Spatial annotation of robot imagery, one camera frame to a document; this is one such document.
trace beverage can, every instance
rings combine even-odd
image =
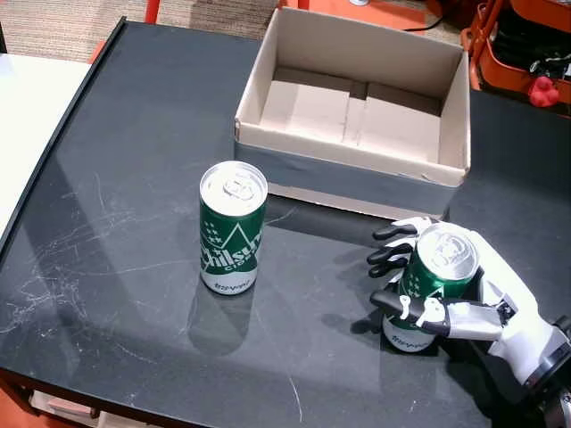
[[[476,247],[462,227],[436,223],[418,237],[399,281],[400,295],[410,297],[459,298],[479,266]],[[399,350],[418,352],[427,348],[434,335],[398,317],[385,317],[386,338]]]
[[[228,160],[200,182],[201,277],[221,294],[250,288],[258,272],[268,182],[254,166]]]

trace robotic hand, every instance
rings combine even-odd
[[[418,238],[434,222],[409,218],[373,234],[377,240],[407,236],[368,257],[372,277],[398,269],[384,291],[371,294],[371,302],[386,315],[398,316],[429,333],[492,342],[488,353],[506,360],[518,382],[538,398],[547,426],[571,427],[571,342],[565,333],[571,323],[562,317],[550,325],[541,318],[535,297],[480,234],[462,228],[479,255],[474,279],[477,301],[445,296],[422,299],[394,292]]]

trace gray tape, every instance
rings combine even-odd
[[[258,167],[270,183],[405,210],[441,215],[457,189],[238,142],[234,146],[236,159]]]

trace can lid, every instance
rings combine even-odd
[[[227,160],[204,173],[200,195],[219,214],[240,217],[256,211],[266,201],[268,182],[254,166]]]
[[[422,263],[442,279],[471,279],[479,266],[476,247],[465,229],[450,223],[428,227],[418,238],[417,248]]]

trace white robotic hand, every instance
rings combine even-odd
[[[479,256],[480,266],[474,279],[478,301],[446,299],[444,293],[443,299],[430,297],[426,301],[405,296],[405,305],[394,293],[418,238],[435,222],[430,218],[409,218],[395,221],[373,234],[377,240],[398,234],[407,236],[385,244],[367,258],[373,265],[368,272],[370,276],[395,273],[385,288],[393,292],[374,292],[371,302],[386,313],[400,317],[406,306],[406,319],[429,333],[492,342],[488,353],[505,359],[516,379],[532,392],[544,389],[545,384],[565,367],[563,376],[568,378],[559,390],[571,391],[571,343],[565,333],[569,328],[568,321],[566,325],[556,326],[543,320],[537,301],[524,282],[477,232],[461,228]]]

